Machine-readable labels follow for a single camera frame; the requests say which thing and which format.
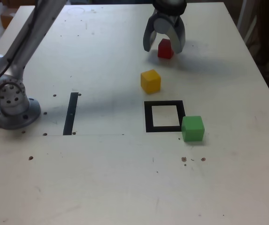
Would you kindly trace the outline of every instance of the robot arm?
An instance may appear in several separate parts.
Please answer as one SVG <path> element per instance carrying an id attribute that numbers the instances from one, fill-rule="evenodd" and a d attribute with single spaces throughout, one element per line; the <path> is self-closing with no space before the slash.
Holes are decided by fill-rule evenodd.
<path id="1" fill-rule="evenodd" d="M 26 95 L 23 71 L 65 3 L 66 0 L 36 0 L 9 50 L 0 55 L 0 128 L 22 128 L 39 117 L 38 101 Z"/>
<path id="2" fill-rule="evenodd" d="M 185 0 L 154 0 L 155 8 L 149 18 L 143 37 L 144 49 L 148 52 L 156 33 L 166 34 L 175 53 L 181 53 L 185 44 L 185 29 L 180 18 L 186 8 Z"/>
<path id="3" fill-rule="evenodd" d="M 33 12 L 9 50 L 0 55 L 0 128 L 22 128 L 39 117 L 38 101 L 26 95 L 23 71 L 65 3 L 66 0 L 36 0 Z M 166 34 L 174 52 L 180 53 L 185 43 L 180 18 L 186 7 L 185 0 L 154 0 L 153 5 L 155 10 L 143 38 L 144 49 L 150 51 L 158 32 Z"/>

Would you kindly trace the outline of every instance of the black square outline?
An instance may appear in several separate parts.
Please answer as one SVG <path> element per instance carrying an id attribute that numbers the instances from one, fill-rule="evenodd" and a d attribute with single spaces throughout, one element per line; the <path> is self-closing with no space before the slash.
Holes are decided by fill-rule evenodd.
<path id="1" fill-rule="evenodd" d="M 181 132 L 182 118 L 185 116 L 182 100 L 173 101 L 145 101 L 146 132 Z M 177 108 L 179 126 L 154 127 L 152 106 L 175 105 Z"/>

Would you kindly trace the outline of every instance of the yellow cube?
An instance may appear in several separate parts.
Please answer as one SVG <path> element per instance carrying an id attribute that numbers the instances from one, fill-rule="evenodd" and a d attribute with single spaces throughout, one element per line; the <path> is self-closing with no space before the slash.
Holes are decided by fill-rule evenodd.
<path id="1" fill-rule="evenodd" d="M 160 91 L 161 76 L 155 70 L 149 70 L 140 74 L 140 86 L 147 94 Z"/>

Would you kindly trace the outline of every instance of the red cube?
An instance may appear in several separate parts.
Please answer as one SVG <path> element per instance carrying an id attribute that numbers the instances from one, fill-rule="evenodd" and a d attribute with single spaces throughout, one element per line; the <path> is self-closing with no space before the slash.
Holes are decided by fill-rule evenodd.
<path id="1" fill-rule="evenodd" d="M 163 39 L 158 45 L 158 54 L 157 56 L 160 58 L 171 59 L 174 55 L 174 51 L 172 50 L 171 42 L 168 39 Z"/>

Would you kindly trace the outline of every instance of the black tape strip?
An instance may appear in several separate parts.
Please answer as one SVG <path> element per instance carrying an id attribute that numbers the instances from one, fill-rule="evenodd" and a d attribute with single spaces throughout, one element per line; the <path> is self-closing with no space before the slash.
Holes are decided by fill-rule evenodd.
<path id="1" fill-rule="evenodd" d="M 72 92 L 69 97 L 69 106 L 67 116 L 65 118 L 63 135 L 72 135 L 74 119 L 76 114 L 77 100 L 78 100 L 78 92 Z"/>

